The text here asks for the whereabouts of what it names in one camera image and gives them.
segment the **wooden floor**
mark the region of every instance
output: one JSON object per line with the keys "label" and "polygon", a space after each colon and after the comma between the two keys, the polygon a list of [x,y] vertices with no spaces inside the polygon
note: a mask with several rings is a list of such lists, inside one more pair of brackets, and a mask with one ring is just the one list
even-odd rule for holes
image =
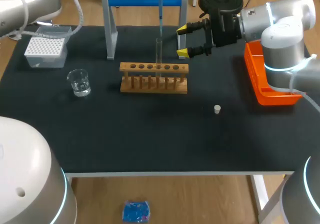
{"label": "wooden floor", "polygon": [[[101,0],[79,0],[85,25],[103,26]],[[275,0],[252,0],[251,6]],[[320,0],[314,0],[320,17]],[[63,11],[55,24],[76,25],[78,13],[73,0],[62,0]],[[199,20],[199,7],[188,7],[188,21]],[[120,7],[114,9],[116,24],[132,26],[158,25],[156,7]],[[165,7],[165,25],[178,24],[179,8]],[[320,21],[313,30],[305,32],[310,53],[320,55],[317,48]],[[11,57],[16,42],[0,41],[0,78]],[[271,196],[282,181],[281,175],[264,176]],[[122,223],[126,200],[148,200],[151,224],[256,224],[257,213],[251,184],[247,176],[189,176],[189,177],[110,177],[81,178],[73,183],[78,202],[78,224]]]}

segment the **blue plastic bag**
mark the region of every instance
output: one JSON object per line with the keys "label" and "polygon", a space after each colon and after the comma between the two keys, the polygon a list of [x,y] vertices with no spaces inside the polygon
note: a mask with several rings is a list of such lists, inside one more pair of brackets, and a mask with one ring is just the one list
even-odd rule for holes
{"label": "blue plastic bag", "polygon": [[147,201],[126,201],[122,213],[122,220],[129,223],[147,223],[150,217],[150,208]]}

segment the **blue stand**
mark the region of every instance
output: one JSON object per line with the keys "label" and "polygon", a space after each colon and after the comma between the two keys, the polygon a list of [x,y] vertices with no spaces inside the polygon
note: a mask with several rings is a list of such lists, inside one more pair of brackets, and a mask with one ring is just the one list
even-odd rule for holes
{"label": "blue stand", "polygon": [[[102,0],[104,32],[106,40],[107,58],[115,58],[118,32],[111,7],[147,7],[158,6],[158,0]],[[163,0],[163,6],[180,7],[179,24],[182,27],[187,23],[188,0]],[[186,48],[186,35],[177,36],[178,49]]]}

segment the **glass beaker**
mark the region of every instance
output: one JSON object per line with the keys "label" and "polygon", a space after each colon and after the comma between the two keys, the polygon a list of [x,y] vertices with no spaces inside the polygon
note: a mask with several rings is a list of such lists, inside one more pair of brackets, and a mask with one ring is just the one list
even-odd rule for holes
{"label": "glass beaker", "polygon": [[86,70],[74,69],[69,72],[66,79],[71,83],[73,92],[77,97],[85,97],[90,94],[91,88]]}

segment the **small white cap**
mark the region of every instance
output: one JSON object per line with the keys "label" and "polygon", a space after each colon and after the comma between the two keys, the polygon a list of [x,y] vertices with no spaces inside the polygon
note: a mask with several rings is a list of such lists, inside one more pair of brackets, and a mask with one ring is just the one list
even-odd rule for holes
{"label": "small white cap", "polygon": [[214,113],[215,114],[219,114],[220,110],[221,110],[221,106],[219,106],[219,105],[214,106]]}

